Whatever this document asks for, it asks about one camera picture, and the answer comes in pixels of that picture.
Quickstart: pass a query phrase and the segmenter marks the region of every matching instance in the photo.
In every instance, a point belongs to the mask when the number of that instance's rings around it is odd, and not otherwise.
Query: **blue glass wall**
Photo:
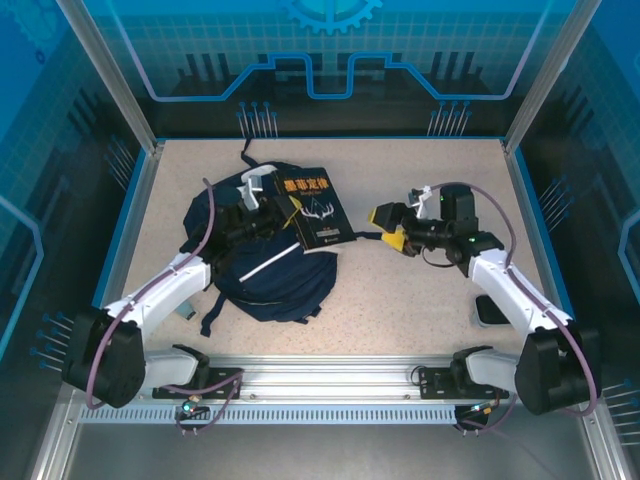
[[[503,135],[573,4],[87,2],[169,137]]]
[[[640,366],[639,21],[602,2],[522,143],[576,318],[618,378]]]
[[[18,479],[60,386],[66,330],[43,316],[90,305],[140,147],[55,2],[0,9],[0,478]]]

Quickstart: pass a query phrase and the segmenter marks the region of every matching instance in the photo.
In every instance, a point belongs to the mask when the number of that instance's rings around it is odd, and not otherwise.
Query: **navy blue backpack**
[[[249,141],[241,158],[252,168],[258,162],[246,155]],[[279,170],[300,168],[283,162],[268,162]],[[214,185],[239,187],[241,176],[229,177]],[[263,182],[266,193],[269,182]],[[209,217],[209,201],[206,190],[195,197],[183,224],[187,235],[206,222]],[[261,322],[308,323],[308,317],[320,312],[320,303],[336,283],[337,254],[318,252],[304,254],[298,243],[295,229],[289,226],[275,233],[269,240],[258,239],[239,246],[229,270],[214,279],[220,291],[213,309],[202,319],[200,333],[211,336],[211,323],[220,314],[224,302],[229,300],[238,308]]]

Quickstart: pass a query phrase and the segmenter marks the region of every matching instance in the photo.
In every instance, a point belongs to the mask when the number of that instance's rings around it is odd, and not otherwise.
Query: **speckled tabletop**
[[[192,198],[243,170],[240,140],[166,142],[127,277],[125,292],[145,283],[175,256],[186,239],[182,219]],[[515,261],[540,286],[522,216],[498,140],[255,140],[248,152],[258,161],[284,160],[325,167],[356,230],[372,230],[367,214],[380,204],[406,200],[410,188],[466,181],[488,190],[503,205],[518,236]],[[494,208],[476,198],[482,229],[508,244]],[[442,260],[433,253],[434,261]],[[183,343],[208,354],[396,354],[453,353],[489,344],[519,351],[511,327],[472,324],[480,293],[458,269],[429,267],[382,242],[359,240],[338,259],[338,280],[308,325],[260,323],[227,302],[210,338],[200,319],[217,297],[215,288],[191,298],[198,315],[172,314],[152,335],[149,348]]]

